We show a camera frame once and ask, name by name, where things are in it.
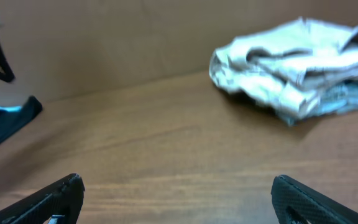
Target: wood grain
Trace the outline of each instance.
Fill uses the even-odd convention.
[[[279,174],[358,211],[358,112],[289,128],[206,72],[47,103],[0,145],[0,209],[72,172],[78,223],[277,223]]]
[[[0,0],[17,79],[0,105],[61,100],[206,70],[235,36],[299,16],[358,24],[353,0]]]

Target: light blue fabric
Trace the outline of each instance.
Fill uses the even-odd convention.
[[[340,83],[327,90],[320,105],[311,111],[308,118],[324,114],[344,114],[354,110],[358,110],[358,81]],[[277,112],[277,115],[290,126],[298,121],[281,112]]]
[[[22,106],[9,106],[9,107],[2,107],[0,106],[0,110],[8,111],[8,112],[18,112],[22,109]]]

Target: white cloth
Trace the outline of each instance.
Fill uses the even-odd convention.
[[[358,79],[358,26],[299,18],[236,37],[215,50],[209,75],[228,93],[244,91],[259,104],[305,118],[329,87]]]

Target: wooden table surface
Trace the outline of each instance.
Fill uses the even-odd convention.
[[[358,211],[358,112],[289,128],[207,72],[46,103],[0,145],[0,209],[72,172],[78,223],[278,223],[279,174]]]

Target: dark cloth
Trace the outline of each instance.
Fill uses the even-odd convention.
[[[41,103],[30,96],[20,111],[0,110],[0,143],[32,121],[42,111]]]

